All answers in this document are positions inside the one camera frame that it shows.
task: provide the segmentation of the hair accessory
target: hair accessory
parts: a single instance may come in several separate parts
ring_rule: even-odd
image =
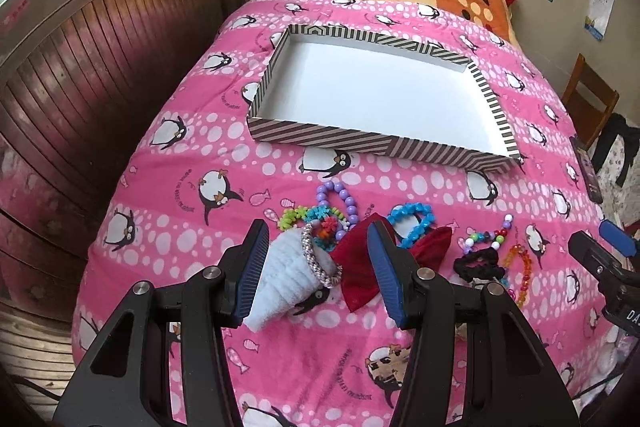
[[[302,251],[305,253],[306,263],[309,265],[309,268],[316,276],[316,279],[320,281],[322,286],[325,288],[334,288],[338,284],[340,284],[340,279],[342,278],[342,266],[339,264],[336,265],[336,271],[334,276],[330,276],[327,272],[325,272],[322,267],[316,261],[316,254],[314,253],[314,242],[311,238],[311,230],[313,229],[313,225],[311,223],[307,223],[302,228]]]
[[[524,302],[527,300],[527,292],[529,291],[529,281],[531,279],[532,269],[532,261],[529,256],[529,252],[523,245],[514,245],[509,249],[509,253],[507,257],[504,259],[502,265],[505,268],[509,268],[511,266],[511,262],[513,259],[519,255],[524,263],[524,275],[522,276],[522,284],[520,285],[520,290],[518,292],[518,298],[514,298],[518,308],[522,308],[524,306]]]
[[[500,280],[506,270],[498,266],[498,252],[495,248],[472,251],[453,261],[453,270],[460,279],[470,283],[473,279]]]
[[[504,240],[507,238],[507,234],[511,229],[511,222],[513,221],[513,216],[511,214],[507,214],[504,216],[504,221],[502,222],[502,228],[500,230],[494,230],[493,232],[474,232],[465,240],[465,253],[471,252],[471,249],[474,247],[476,243],[489,243],[491,242],[491,248],[494,250],[498,250],[500,245],[504,243]]]
[[[427,229],[435,223],[436,217],[431,214],[431,205],[422,203],[405,203],[400,208],[394,208],[391,213],[386,216],[391,225],[401,221],[404,216],[419,212],[424,215],[420,223],[400,242],[401,248],[411,248],[426,232]]]

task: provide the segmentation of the penguin print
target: penguin print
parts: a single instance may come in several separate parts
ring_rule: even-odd
[[[216,53],[214,55],[209,55],[209,58],[205,61],[202,69],[216,71],[231,64],[231,60],[232,58],[229,57],[229,55],[222,52]]]
[[[495,33],[489,32],[489,40],[496,44],[499,48],[504,46],[504,41]]]
[[[560,216],[564,216],[564,219],[569,219],[569,214],[571,213],[571,203],[567,201],[564,194],[562,194],[562,190],[558,188],[558,190],[552,190],[551,194],[554,197],[554,201],[556,202],[556,212]]]
[[[545,116],[546,116],[549,120],[551,120],[554,124],[556,124],[556,127],[557,127],[557,126],[558,126],[558,122],[560,121],[560,119],[558,118],[558,115],[556,115],[556,113],[554,112],[554,110],[553,110],[553,109],[551,109],[551,107],[550,107],[550,106],[546,105],[546,103],[545,103],[545,105],[543,105],[543,106],[542,106],[542,109],[543,109],[543,110],[544,110],[544,112],[545,112]]]
[[[154,133],[149,145],[161,145],[161,151],[171,147],[184,139],[187,134],[187,126],[185,126],[182,118],[176,117],[176,120],[170,118],[162,118],[160,127]]]
[[[294,316],[302,315],[303,313],[311,311],[316,306],[319,306],[320,304],[324,303],[329,298],[329,293],[330,293],[329,288],[323,287],[323,288],[320,288],[319,290],[316,290],[310,296],[308,296],[305,300],[296,304],[295,306],[296,312],[294,313]]]
[[[258,92],[258,86],[260,86],[260,82],[249,82],[242,86],[242,99],[249,105],[254,101],[255,94]]]
[[[567,176],[569,176],[569,179],[571,179],[572,182],[575,183],[575,186],[578,186],[578,172],[575,171],[574,166],[571,165],[571,163],[565,163],[564,164],[564,169],[566,170],[566,174]]]
[[[107,235],[103,240],[104,245],[113,245],[112,252],[133,243],[136,238],[136,224],[133,222],[133,211],[123,214],[119,210],[113,213],[113,217],[107,226]]]
[[[236,28],[242,28],[243,26],[248,26],[249,24],[254,24],[255,22],[258,22],[258,19],[256,19],[255,17],[252,17],[251,15],[243,15],[232,23],[231,29],[235,30]]]
[[[369,358],[365,359],[371,380],[385,392],[385,401],[391,408],[393,392],[402,389],[410,353],[411,347],[390,344],[374,349]]]
[[[498,187],[484,172],[467,171],[466,188],[471,201],[486,201],[485,206],[490,206],[498,197]]]
[[[356,0],[332,0],[331,4],[337,4],[338,6],[351,6],[355,4]]]
[[[515,76],[513,73],[507,73],[506,76],[507,76],[507,83],[511,87],[513,87],[513,89],[516,89],[520,92],[526,89],[527,86],[525,86],[524,82],[520,80],[517,76]]]
[[[466,35],[460,35],[460,40],[462,41],[462,43],[469,48],[471,51],[475,52],[478,51],[479,47],[476,46],[475,44],[473,44],[473,42],[471,42],[469,40],[469,38]]]
[[[529,136],[535,143],[539,143],[546,147],[546,136],[537,128],[537,126],[532,123],[527,123],[527,127],[529,127]]]
[[[434,20],[440,16],[440,11],[434,8],[433,6],[429,6],[428,4],[420,4],[418,3],[418,15],[422,17],[427,17],[427,19]]]
[[[302,6],[300,6],[300,4],[295,4],[293,2],[289,2],[289,3],[285,4],[284,7],[287,10],[289,10],[291,13],[298,13],[298,12],[306,12],[306,11],[308,11],[306,8],[303,8]]]
[[[242,425],[244,427],[297,427],[295,423],[289,421],[282,411],[271,406],[275,411],[267,412],[256,407],[249,407],[247,402],[242,402]]]
[[[538,258],[538,264],[542,269],[542,256],[545,254],[546,245],[550,245],[550,242],[542,237],[542,234],[534,224],[527,225],[525,235],[527,236],[527,243],[529,243],[529,250]]]
[[[402,208],[403,204],[396,204],[391,211],[396,210],[396,208]],[[407,238],[410,233],[413,232],[414,228],[420,225],[421,218],[418,214],[407,214],[406,216],[402,216],[402,219],[396,220],[393,225],[394,232],[396,233],[396,237],[402,241]]]
[[[78,343],[85,351],[89,349],[95,337],[98,335],[98,325],[94,319],[87,320],[82,314],[78,324]]]
[[[305,171],[325,172],[323,178],[331,178],[347,170],[351,166],[351,156],[339,149],[321,149],[307,147],[302,155],[302,163],[298,170],[302,174]]]
[[[578,300],[578,295],[580,295],[580,279],[575,271],[571,270],[571,273],[566,276],[566,303],[573,304]]]
[[[391,27],[394,24],[399,24],[398,21],[395,21],[393,19],[390,19],[389,17],[387,17],[386,15],[376,15],[376,20],[378,22],[382,22],[383,24],[385,24],[388,27]]]
[[[209,226],[209,213],[213,208],[220,208],[229,200],[243,201],[240,194],[231,190],[227,172],[209,171],[198,181],[198,194],[204,204],[204,222]]]
[[[567,387],[575,376],[575,369],[570,362],[567,362],[566,365],[560,370],[560,378],[562,378],[562,382],[564,382],[564,386]]]
[[[533,71],[531,71],[529,68],[527,68],[524,65],[524,62],[521,62],[520,65],[521,65],[522,69],[525,71],[525,73],[527,73],[531,78],[536,76],[536,74]]]

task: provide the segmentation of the beaded bracelet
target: beaded bracelet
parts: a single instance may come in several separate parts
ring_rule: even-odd
[[[435,222],[436,218],[431,214],[431,205],[422,203],[405,203],[400,208],[394,208],[391,213],[386,216],[386,220],[393,226],[397,221],[400,221],[404,216],[409,214],[415,214],[420,212],[424,214],[424,217],[414,227],[414,229],[400,242],[401,248],[411,248],[418,239],[420,239],[427,229]]]
[[[529,280],[531,279],[532,270],[532,261],[529,256],[529,252],[523,245],[514,245],[509,249],[509,253],[507,257],[504,258],[502,266],[505,268],[509,268],[513,259],[519,255],[524,263],[524,275],[522,276],[522,284],[520,285],[520,289],[518,292],[518,298],[515,299],[518,308],[522,308],[524,306],[524,302],[527,300],[527,292],[529,291]]]

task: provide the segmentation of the penguin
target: penguin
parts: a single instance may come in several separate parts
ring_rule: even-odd
[[[204,222],[209,226],[212,208],[220,208],[229,200],[244,201],[240,194],[231,190],[226,171],[209,171],[198,181],[198,194],[204,204]]]
[[[249,24],[253,24],[257,21],[258,19],[256,19],[251,15],[243,15],[242,17],[239,17],[233,22],[233,24],[231,25],[231,29],[235,30],[236,28],[242,28],[244,26],[248,26]]]
[[[571,273],[566,276],[566,303],[573,304],[578,300],[578,295],[580,295],[580,279],[575,271],[571,270]]]
[[[552,190],[551,194],[554,197],[554,201],[556,202],[556,212],[560,216],[564,216],[564,219],[569,219],[569,214],[571,213],[571,203],[567,201],[564,194],[562,194],[562,190],[558,188],[558,190]]]
[[[471,42],[466,35],[460,35],[460,40],[467,48],[469,48],[474,53],[479,49],[479,47],[473,44],[473,42]]]
[[[542,106],[542,109],[545,111],[546,117],[554,124],[556,124],[556,127],[558,127],[558,122],[560,121],[560,119],[558,118],[558,115],[556,115],[554,110],[551,109],[550,106],[546,105],[546,103]]]
[[[337,4],[338,6],[351,6],[355,4],[356,0],[332,0],[331,4]]]
[[[403,204],[396,204],[391,211],[396,210],[396,208],[402,208]],[[402,216],[402,219],[396,220],[393,225],[394,232],[396,233],[396,237],[402,241],[407,238],[411,232],[413,232],[414,228],[420,225],[420,216],[417,214],[407,214],[406,216]]]
[[[489,32],[489,40],[496,44],[499,48],[504,46],[504,41],[495,33]]]
[[[308,11],[306,8],[303,8],[302,6],[300,6],[300,4],[295,4],[293,2],[289,2],[289,3],[285,4],[284,7],[287,10],[289,10],[291,13],[307,12]]]
[[[467,171],[466,188],[469,190],[471,201],[486,201],[486,206],[490,206],[498,197],[498,187],[484,172]]]
[[[216,53],[214,55],[209,55],[209,58],[206,60],[204,65],[202,66],[203,70],[211,70],[216,71],[220,68],[224,68],[231,64],[232,58],[229,57],[226,53]]]
[[[347,170],[350,166],[351,156],[345,151],[306,147],[298,170],[300,173],[305,171],[325,172],[326,175],[323,178],[331,178],[338,172]]]
[[[391,27],[393,24],[399,24],[398,21],[390,19],[386,15],[376,15],[376,20],[378,22],[382,22],[383,24],[386,24],[386,26],[388,26],[388,27]]]
[[[571,179],[572,182],[575,183],[575,186],[578,186],[578,173],[575,171],[574,166],[571,163],[565,163],[564,169],[566,170],[567,176]]]
[[[249,105],[254,101],[255,93],[258,91],[258,86],[260,86],[260,82],[249,82],[242,86],[242,99]]]
[[[80,322],[78,324],[78,343],[80,347],[85,351],[89,349],[95,337],[98,335],[98,325],[94,319],[87,320],[83,315],[80,315]]]
[[[566,365],[560,370],[560,378],[564,382],[564,386],[567,387],[571,381],[574,379],[575,369],[570,362],[567,362]]]
[[[112,252],[133,243],[136,238],[136,224],[133,222],[133,210],[129,215],[116,210],[107,226],[107,235],[103,240],[104,245],[113,245]]]
[[[522,69],[523,69],[523,70],[525,70],[525,72],[526,72],[526,73],[527,73],[531,78],[533,78],[533,77],[535,77],[535,76],[536,76],[536,74],[535,74],[533,71],[531,71],[529,68],[527,68],[527,67],[524,65],[524,62],[521,62],[521,63],[520,63],[520,65],[522,66]]]
[[[527,243],[529,243],[529,250],[538,258],[538,264],[542,270],[542,256],[545,254],[546,245],[550,245],[550,242],[542,237],[542,234],[534,224],[527,225],[525,234]]]
[[[330,293],[329,288],[323,287],[323,288],[320,288],[319,290],[316,290],[311,295],[309,295],[305,300],[296,304],[295,307],[297,309],[293,315],[294,316],[302,315],[303,313],[311,311],[316,306],[319,306],[320,304],[324,303],[329,298],[329,293]]]
[[[187,126],[185,126],[182,118],[179,116],[176,120],[170,118],[162,118],[160,127],[156,130],[149,142],[149,145],[161,145],[161,151],[171,147],[173,144],[178,143],[184,139],[187,134]]]
[[[289,421],[282,411],[271,406],[272,412],[263,411],[256,407],[249,407],[247,402],[242,402],[242,425],[244,427],[297,427],[295,423]]]
[[[513,87],[513,89],[518,90],[520,92],[524,91],[527,86],[525,86],[524,82],[520,80],[513,73],[507,73],[507,83]]]
[[[542,134],[542,131],[532,123],[527,123],[527,127],[529,127],[529,136],[531,139],[540,145],[546,146],[546,136]]]
[[[271,47],[273,49],[276,49],[276,46],[278,45],[278,42],[280,42],[281,38],[282,32],[274,33],[271,37],[269,37],[269,42],[271,43]]]
[[[434,8],[433,6],[429,6],[428,4],[420,4],[418,3],[418,15],[422,17],[426,17],[427,19],[434,20],[440,16],[440,11]]]

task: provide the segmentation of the wooden chair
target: wooden chair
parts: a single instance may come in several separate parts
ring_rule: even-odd
[[[579,82],[604,104],[604,110],[593,107],[593,105],[577,91]],[[607,120],[609,120],[619,98],[620,94],[607,86],[607,83],[589,67],[582,54],[578,54],[574,71],[562,95],[562,104],[564,104],[569,116],[574,121],[578,138],[580,138],[587,149],[593,144],[607,123]]]

